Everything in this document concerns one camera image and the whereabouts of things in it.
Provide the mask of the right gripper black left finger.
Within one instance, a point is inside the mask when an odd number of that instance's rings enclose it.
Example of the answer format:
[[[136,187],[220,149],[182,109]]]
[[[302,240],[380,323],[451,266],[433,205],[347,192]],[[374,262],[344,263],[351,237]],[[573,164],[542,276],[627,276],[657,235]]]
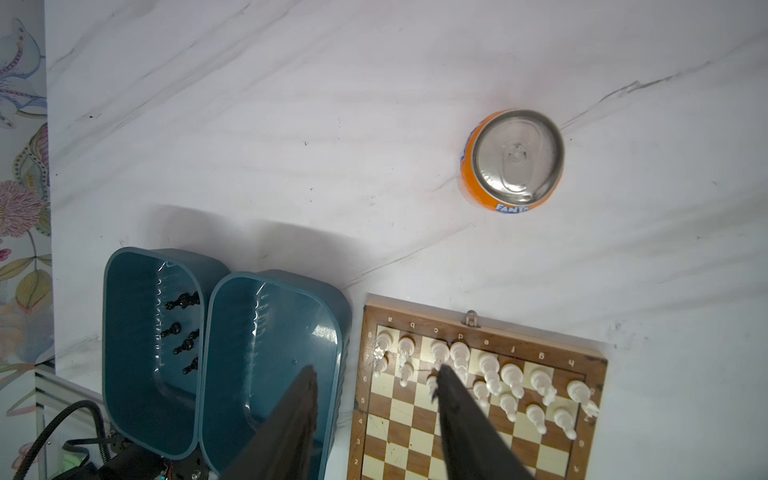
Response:
[[[306,479],[317,417],[317,374],[306,366],[222,477]]]

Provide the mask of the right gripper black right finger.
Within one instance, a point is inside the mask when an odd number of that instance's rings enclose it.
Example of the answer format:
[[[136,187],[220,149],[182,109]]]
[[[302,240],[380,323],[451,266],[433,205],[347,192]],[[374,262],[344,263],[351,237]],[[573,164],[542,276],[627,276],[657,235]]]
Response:
[[[442,452],[449,479],[527,479],[534,476],[506,446],[455,371],[442,365],[438,402]]]

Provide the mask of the white chess knight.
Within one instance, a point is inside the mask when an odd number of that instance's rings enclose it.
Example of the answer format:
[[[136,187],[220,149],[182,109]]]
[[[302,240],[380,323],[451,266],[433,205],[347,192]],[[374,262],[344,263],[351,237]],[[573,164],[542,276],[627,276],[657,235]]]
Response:
[[[401,336],[398,342],[398,355],[402,361],[412,358],[415,352],[415,342],[408,336]]]

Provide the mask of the white chess rook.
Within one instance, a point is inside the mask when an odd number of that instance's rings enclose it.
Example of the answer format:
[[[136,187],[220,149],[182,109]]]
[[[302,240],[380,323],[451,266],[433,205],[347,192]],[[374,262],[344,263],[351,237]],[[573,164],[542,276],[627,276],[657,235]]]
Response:
[[[393,337],[389,331],[379,332],[375,340],[374,357],[376,359],[385,357],[392,344]]]

